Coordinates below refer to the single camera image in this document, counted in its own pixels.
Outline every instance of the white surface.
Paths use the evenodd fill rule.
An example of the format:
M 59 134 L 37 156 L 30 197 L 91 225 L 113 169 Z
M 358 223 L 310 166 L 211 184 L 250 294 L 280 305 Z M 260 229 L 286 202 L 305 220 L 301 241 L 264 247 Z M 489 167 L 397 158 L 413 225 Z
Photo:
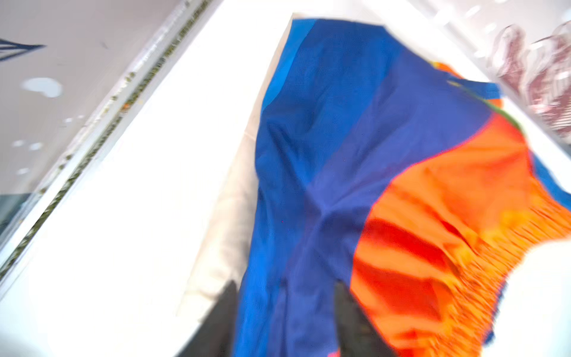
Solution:
M 490 54 L 498 33 L 517 24 L 526 44 L 545 38 L 565 22 L 569 0 L 425 0 L 436 10 L 446 9 L 450 23 L 477 49 Z
M 528 253 L 508 280 L 482 357 L 571 356 L 571 240 Z
M 174 317 L 192 261 L 293 12 L 383 17 L 406 44 L 419 44 L 418 53 L 485 80 L 404 0 L 224 1 L 97 171 L 36 236 L 33 259 L 0 302 L 0 355 L 174 354 L 195 328 Z M 569 178 L 563 154 L 541 133 L 529 137 L 559 179 Z

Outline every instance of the blanket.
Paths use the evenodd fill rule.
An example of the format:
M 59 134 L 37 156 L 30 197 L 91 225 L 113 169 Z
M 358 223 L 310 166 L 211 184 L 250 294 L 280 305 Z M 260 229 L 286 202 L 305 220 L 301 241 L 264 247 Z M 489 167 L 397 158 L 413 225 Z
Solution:
M 400 356 L 477 356 L 506 276 L 571 233 L 516 125 L 381 26 L 294 20 L 262 104 L 235 356 L 328 356 L 336 282 Z

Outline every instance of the dark blue fabric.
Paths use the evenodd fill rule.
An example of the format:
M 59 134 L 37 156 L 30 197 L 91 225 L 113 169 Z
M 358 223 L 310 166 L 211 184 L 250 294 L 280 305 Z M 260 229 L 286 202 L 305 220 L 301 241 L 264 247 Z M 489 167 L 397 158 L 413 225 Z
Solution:
M 369 106 L 402 48 L 382 27 L 317 20 L 262 112 L 258 206 L 235 356 L 266 355 L 279 284 L 305 226 L 305 188 Z
M 353 255 L 372 205 L 411 165 L 475 135 L 488 107 L 404 50 L 369 107 L 305 193 L 305 228 L 284 272 L 268 356 L 337 349 L 336 280 L 351 284 Z
M 316 21 L 262 112 L 235 356 L 334 352 L 333 284 L 350 284 L 371 206 L 397 174 L 489 117 L 384 28 Z

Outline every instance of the orange fringe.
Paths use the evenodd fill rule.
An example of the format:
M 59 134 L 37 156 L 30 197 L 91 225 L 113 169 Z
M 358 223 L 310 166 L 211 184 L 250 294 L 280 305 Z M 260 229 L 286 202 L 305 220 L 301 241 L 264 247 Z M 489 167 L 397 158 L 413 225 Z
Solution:
M 492 329 L 497 292 L 508 274 L 534 245 L 571 234 L 571 213 L 532 179 L 531 213 L 525 222 L 507 224 L 503 232 L 476 248 L 476 257 L 460 268 L 460 284 L 448 307 L 444 333 L 431 338 L 428 356 L 479 356 Z

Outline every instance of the black object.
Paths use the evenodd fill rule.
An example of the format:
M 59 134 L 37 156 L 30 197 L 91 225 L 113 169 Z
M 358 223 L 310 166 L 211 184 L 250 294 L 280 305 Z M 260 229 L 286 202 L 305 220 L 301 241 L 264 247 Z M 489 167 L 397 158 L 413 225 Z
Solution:
M 24 45 L 22 43 L 10 42 L 0 38 L 0 62 L 8 61 L 11 58 L 21 56 L 23 54 L 39 50 L 44 45 Z
M 236 283 L 230 282 L 178 357 L 230 357 L 237 307 Z M 335 285 L 335 321 L 341 357 L 397 357 L 342 283 Z
M 226 285 L 216 305 L 178 357 L 230 357 L 238 307 L 236 283 Z
M 341 357 L 397 357 L 340 282 L 335 284 L 335 321 Z

